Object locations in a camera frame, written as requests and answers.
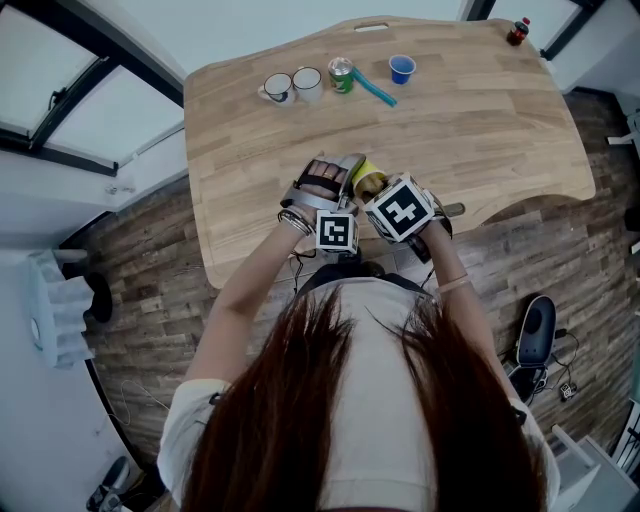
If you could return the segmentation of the blue plastic cup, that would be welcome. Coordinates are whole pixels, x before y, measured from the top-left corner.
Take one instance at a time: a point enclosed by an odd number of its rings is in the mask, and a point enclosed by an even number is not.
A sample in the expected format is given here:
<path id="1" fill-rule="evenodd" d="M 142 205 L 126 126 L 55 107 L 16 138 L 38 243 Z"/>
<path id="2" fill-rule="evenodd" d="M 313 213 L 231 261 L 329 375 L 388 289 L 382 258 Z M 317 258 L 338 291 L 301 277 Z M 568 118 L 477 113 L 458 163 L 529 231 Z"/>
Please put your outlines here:
<path id="1" fill-rule="evenodd" d="M 416 71 L 416 62 L 406 55 L 394 55 L 389 58 L 391 80 L 396 85 L 407 84 Z"/>

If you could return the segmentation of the white mug with dark rim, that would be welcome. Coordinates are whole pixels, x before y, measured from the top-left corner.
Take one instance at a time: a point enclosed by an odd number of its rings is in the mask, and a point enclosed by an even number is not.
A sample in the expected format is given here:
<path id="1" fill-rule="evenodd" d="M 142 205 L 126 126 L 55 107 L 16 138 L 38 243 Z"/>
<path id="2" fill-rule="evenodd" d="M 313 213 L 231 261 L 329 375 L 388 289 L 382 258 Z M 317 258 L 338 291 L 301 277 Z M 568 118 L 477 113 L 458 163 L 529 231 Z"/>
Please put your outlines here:
<path id="1" fill-rule="evenodd" d="M 287 73 L 269 76 L 257 91 L 260 98 L 280 107 L 291 106 L 296 101 L 292 77 Z"/>

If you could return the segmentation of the person's dark trousers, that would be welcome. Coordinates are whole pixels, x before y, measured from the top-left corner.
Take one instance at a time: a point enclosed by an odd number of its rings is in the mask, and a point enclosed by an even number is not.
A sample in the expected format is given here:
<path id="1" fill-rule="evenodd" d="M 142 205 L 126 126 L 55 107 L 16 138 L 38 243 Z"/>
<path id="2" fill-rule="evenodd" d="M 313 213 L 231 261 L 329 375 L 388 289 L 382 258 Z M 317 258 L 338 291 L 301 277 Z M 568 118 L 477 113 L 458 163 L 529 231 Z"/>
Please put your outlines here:
<path id="1" fill-rule="evenodd" d="M 344 279 L 375 278 L 400 286 L 403 289 L 427 295 L 418 284 L 400 276 L 397 273 L 386 272 L 375 262 L 335 263 L 322 266 L 296 292 L 297 296 L 304 295 L 322 285 Z"/>

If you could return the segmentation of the person's white shirt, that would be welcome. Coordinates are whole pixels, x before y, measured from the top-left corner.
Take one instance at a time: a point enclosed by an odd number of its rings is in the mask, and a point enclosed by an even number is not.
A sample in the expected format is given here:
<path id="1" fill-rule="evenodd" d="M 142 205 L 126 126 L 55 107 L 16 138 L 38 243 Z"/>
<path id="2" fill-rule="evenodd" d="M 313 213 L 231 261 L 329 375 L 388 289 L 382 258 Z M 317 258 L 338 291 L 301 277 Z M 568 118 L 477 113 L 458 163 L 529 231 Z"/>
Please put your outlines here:
<path id="1" fill-rule="evenodd" d="M 344 368 L 332 417 L 328 480 L 322 508 L 380 507 L 434 512 L 430 442 L 400 349 L 374 317 L 383 322 L 406 319 L 417 293 L 375 278 L 344 279 L 343 314 L 355 322 L 351 352 Z M 225 381 L 196 379 L 181 384 L 173 397 L 158 455 L 161 479 L 176 503 L 182 495 L 194 450 L 214 410 L 211 398 L 229 387 Z M 548 508 L 556 501 L 560 474 L 531 411 L 521 401 L 511 405 L 525 413 L 523 433 L 542 443 L 546 458 Z"/>

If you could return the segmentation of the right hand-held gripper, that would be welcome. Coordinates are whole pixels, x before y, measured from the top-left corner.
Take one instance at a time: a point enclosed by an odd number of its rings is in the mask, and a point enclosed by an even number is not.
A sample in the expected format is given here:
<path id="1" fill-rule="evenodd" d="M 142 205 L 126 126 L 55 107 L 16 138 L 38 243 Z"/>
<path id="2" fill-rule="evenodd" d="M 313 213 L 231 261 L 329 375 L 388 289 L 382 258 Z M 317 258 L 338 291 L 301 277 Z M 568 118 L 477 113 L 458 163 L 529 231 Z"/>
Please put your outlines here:
<path id="1" fill-rule="evenodd" d="M 364 212 L 378 234 L 391 244 L 406 243 L 422 263 L 431 260 L 419 234 L 431 222 L 440 222 L 449 236 L 451 221 L 439 200 L 409 174 L 394 176 L 368 200 Z"/>

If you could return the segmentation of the green soda can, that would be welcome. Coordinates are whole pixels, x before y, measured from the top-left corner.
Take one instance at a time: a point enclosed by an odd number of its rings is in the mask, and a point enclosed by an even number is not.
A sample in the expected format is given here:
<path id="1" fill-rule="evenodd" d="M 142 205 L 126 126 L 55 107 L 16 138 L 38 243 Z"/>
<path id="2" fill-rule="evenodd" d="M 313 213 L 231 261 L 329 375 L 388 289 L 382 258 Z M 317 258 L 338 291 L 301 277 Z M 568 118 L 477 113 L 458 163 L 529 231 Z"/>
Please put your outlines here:
<path id="1" fill-rule="evenodd" d="M 328 63 L 332 89 L 347 94 L 353 89 L 353 64 L 345 57 L 335 57 Z"/>

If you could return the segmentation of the white side desk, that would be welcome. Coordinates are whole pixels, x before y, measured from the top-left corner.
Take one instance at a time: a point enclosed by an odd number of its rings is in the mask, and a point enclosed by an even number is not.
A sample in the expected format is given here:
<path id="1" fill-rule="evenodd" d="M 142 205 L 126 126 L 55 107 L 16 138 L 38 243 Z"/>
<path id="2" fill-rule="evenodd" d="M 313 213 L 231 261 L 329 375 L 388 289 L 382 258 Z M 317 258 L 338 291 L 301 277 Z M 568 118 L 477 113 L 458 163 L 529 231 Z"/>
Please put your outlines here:
<path id="1" fill-rule="evenodd" d="M 623 136 L 607 137 L 606 142 L 609 145 L 629 145 L 640 143 L 640 110 L 637 110 L 627 116 L 627 125 L 629 132 Z"/>

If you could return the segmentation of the black round base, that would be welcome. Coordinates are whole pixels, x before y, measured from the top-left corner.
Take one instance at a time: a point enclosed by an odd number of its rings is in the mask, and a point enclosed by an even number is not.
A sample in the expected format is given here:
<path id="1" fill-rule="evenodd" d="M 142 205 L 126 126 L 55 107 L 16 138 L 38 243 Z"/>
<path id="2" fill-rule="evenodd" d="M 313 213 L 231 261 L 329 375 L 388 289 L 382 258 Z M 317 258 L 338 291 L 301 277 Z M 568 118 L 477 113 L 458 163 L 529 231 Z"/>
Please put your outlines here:
<path id="1" fill-rule="evenodd" d="M 113 299 L 107 280 L 97 272 L 88 274 L 85 280 L 94 292 L 89 312 L 97 322 L 107 323 L 113 313 Z"/>

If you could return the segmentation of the person's right forearm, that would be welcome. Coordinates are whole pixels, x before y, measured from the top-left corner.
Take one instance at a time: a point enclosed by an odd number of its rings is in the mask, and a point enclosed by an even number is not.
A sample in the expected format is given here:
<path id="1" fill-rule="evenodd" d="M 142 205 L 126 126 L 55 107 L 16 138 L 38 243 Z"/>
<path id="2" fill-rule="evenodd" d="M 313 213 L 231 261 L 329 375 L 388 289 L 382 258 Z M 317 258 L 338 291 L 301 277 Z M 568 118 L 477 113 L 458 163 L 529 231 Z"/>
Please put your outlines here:
<path id="1" fill-rule="evenodd" d="M 468 276 L 448 232 L 440 222 L 433 221 L 420 233 L 434 264 L 438 287 L 457 278 Z M 497 360 L 493 333 L 470 279 L 469 284 L 440 295 L 447 315 L 454 321 L 465 339 L 474 345 L 489 362 Z"/>

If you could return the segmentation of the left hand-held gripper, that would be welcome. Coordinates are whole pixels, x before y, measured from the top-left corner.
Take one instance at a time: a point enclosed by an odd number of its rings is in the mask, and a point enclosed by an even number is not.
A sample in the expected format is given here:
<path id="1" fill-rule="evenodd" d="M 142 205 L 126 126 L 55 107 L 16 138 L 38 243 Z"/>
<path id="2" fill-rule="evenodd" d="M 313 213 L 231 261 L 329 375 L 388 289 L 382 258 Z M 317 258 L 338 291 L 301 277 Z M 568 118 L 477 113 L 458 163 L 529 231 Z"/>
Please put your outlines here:
<path id="1" fill-rule="evenodd" d="M 280 218 L 292 214 L 308 236 L 315 236 L 315 247 L 326 253 L 356 255 L 359 228 L 358 206 L 352 180 L 366 162 L 362 153 L 342 157 L 338 166 L 345 171 L 342 184 L 294 182 L 281 201 Z"/>

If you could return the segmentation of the white shelf unit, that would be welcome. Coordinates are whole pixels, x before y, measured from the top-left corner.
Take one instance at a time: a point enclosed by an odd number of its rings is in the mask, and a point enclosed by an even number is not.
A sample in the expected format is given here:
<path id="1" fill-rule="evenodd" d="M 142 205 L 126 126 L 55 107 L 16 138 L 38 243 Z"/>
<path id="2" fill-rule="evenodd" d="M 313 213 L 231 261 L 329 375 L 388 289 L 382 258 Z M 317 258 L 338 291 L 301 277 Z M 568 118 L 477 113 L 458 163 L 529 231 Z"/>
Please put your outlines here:
<path id="1" fill-rule="evenodd" d="M 565 450 L 556 457 L 560 488 L 550 512 L 631 512 L 640 488 L 589 436 L 574 441 L 558 424 Z"/>

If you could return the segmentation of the cola bottle with red cap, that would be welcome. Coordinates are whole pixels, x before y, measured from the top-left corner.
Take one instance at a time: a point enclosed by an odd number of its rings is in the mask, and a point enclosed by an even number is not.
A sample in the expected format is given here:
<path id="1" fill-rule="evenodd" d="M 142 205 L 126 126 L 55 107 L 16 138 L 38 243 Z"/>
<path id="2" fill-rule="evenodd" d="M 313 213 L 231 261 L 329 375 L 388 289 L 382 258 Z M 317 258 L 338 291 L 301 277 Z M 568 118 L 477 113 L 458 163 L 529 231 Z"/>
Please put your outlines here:
<path id="1" fill-rule="evenodd" d="M 512 28 L 506 35 L 506 41 L 511 46 L 519 46 L 527 38 L 529 34 L 530 20 L 527 17 L 523 17 L 513 23 Z"/>

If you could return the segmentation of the white ridged rack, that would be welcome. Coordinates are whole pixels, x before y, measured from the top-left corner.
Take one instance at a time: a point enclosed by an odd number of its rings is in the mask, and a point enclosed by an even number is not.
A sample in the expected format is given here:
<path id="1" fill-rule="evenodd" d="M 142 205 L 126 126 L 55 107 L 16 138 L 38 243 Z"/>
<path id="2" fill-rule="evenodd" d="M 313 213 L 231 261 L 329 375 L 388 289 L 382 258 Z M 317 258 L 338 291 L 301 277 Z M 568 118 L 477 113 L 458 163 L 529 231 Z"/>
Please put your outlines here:
<path id="1" fill-rule="evenodd" d="M 94 357 L 84 337 L 94 292 L 84 277 L 66 278 L 52 251 L 26 259 L 32 341 L 48 367 L 69 369 Z"/>

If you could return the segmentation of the black-framed casement window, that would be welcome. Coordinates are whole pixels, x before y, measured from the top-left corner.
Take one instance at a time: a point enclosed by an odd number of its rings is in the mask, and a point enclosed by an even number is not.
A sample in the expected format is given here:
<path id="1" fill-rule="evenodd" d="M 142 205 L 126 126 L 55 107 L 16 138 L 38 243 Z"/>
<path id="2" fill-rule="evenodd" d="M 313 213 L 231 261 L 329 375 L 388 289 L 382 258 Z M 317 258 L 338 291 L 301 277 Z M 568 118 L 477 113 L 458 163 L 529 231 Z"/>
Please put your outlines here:
<path id="1" fill-rule="evenodd" d="M 530 22 L 528 40 L 552 61 L 584 28 L 606 0 L 460 0 L 458 19 Z"/>
<path id="2" fill-rule="evenodd" d="M 0 152 L 115 177 L 184 126 L 186 72 L 142 7 L 0 0 Z"/>

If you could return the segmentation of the person's left hand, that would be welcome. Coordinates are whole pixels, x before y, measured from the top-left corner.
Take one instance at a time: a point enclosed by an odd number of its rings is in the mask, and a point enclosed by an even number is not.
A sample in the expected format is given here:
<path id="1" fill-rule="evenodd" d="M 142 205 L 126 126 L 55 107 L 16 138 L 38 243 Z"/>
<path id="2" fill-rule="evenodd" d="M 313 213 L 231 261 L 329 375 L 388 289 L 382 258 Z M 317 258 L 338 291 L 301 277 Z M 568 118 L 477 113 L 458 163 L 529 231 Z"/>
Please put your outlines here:
<path id="1" fill-rule="evenodd" d="M 314 159 L 304 175 L 297 181 L 298 188 L 314 196 L 329 200 L 336 200 L 338 192 L 345 181 L 347 170 L 335 163 L 327 163 Z M 317 185 L 310 177 L 319 177 L 322 185 Z"/>

